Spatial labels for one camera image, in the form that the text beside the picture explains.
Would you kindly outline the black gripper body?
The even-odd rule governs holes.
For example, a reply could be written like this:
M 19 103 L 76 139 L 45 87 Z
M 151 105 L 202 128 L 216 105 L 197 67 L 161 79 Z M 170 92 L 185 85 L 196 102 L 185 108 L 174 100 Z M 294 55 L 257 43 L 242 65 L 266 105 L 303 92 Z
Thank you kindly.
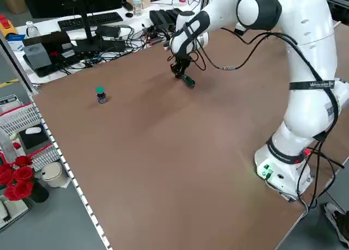
M 171 69 L 187 69 L 191 63 L 191 57 L 189 55 L 179 56 L 173 55 L 174 63 L 170 65 Z

